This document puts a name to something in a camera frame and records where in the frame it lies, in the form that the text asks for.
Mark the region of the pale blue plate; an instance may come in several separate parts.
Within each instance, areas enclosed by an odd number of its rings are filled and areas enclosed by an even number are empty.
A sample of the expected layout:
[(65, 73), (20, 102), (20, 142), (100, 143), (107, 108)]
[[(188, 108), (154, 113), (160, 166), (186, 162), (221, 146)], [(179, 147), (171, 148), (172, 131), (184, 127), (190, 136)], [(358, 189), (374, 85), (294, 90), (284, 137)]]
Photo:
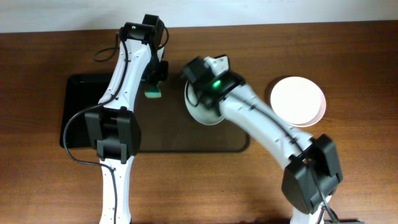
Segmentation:
[(186, 82), (185, 84), (184, 98), (188, 112), (197, 122), (211, 126), (216, 125), (224, 120), (224, 116), (218, 115), (214, 109), (206, 109), (201, 104), (195, 106), (195, 103), (198, 100), (195, 96), (195, 92), (193, 91), (193, 87), (191, 84), (189, 84), (189, 82)]

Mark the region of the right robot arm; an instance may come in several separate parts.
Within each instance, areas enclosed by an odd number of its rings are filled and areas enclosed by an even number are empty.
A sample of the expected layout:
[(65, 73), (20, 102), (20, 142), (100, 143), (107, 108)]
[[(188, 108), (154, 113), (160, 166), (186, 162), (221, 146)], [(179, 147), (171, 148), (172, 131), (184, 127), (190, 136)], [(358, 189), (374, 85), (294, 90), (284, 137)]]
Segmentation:
[(282, 193), (293, 206), (291, 223), (341, 223), (330, 207), (343, 180), (336, 145), (326, 134), (313, 138), (279, 118), (238, 73), (227, 55), (196, 57), (182, 68), (185, 104), (197, 122), (228, 120), (268, 150), (283, 169)]

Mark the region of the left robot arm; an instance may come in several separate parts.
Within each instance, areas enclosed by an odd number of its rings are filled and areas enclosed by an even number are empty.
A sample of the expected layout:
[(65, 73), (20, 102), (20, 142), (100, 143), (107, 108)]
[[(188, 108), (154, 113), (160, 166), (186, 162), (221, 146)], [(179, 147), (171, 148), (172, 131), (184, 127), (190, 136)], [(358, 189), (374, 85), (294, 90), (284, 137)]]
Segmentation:
[(140, 24), (127, 22), (118, 34), (119, 56), (111, 81), (96, 108), (85, 112), (91, 147), (103, 175), (101, 223), (130, 223), (129, 182), (141, 145), (134, 105), (141, 83), (149, 98), (161, 96), (159, 83), (168, 77), (163, 60), (169, 33), (159, 16), (146, 14)]

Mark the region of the white plate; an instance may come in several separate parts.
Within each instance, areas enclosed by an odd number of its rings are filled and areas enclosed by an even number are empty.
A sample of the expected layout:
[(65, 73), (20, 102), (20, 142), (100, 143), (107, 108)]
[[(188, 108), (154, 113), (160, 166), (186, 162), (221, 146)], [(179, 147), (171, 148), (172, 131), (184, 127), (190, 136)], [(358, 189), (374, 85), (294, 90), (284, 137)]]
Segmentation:
[(299, 120), (299, 109), (306, 103), (314, 103), (320, 93), (323, 93), (321, 88), (307, 78), (287, 77), (272, 88), (270, 103), (276, 115), (292, 125)]
[(296, 127), (309, 127), (318, 123), (326, 112), (326, 98), (323, 93), (319, 94), (317, 100), (306, 103), (303, 108), (298, 111), (298, 121), (292, 123)]

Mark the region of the green yellow sponge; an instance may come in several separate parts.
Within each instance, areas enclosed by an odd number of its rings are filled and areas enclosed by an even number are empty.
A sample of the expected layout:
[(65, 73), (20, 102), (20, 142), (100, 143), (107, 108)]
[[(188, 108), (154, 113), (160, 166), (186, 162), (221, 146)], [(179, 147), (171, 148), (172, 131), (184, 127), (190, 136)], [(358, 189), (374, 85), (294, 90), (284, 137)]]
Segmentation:
[(160, 82), (146, 85), (146, 88), (144, 90), (144, 94), (146, 98), (161, 98), (161, 90), (159, 88)]

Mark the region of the brown serving tray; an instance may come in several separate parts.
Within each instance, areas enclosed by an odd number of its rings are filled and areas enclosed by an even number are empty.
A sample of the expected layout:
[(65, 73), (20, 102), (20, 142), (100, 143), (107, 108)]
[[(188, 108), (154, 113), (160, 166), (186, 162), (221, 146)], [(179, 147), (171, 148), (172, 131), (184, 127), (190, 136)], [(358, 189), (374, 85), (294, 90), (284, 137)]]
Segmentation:
[(186, 81), (171, 74), (161, 82), (160, 98), (147, 98), (149, 85), (140, 84), (134, 114), (142, 132), (141, 153), (243, 152), (250, 137), (235, 124), (224, 120), (206, 126), (195, 121), (185, 106)]

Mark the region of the black plastic tray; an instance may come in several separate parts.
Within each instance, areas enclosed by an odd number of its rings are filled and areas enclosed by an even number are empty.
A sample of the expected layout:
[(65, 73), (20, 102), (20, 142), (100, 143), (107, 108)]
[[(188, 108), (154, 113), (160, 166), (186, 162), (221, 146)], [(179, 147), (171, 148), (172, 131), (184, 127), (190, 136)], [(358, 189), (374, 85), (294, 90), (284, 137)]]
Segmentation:
[[(62, 125), (60, 132), (60, 147), (63, 147), (63, 133), (70, 118), (77, 112), (97, 105), (104, 95), (112, 73), (86, 73), (71, 75), (67, 80), (66, 95), (63, 108)], [(91, 147), (85, 117), (77, 117), (67, 132), (69, 149)]]

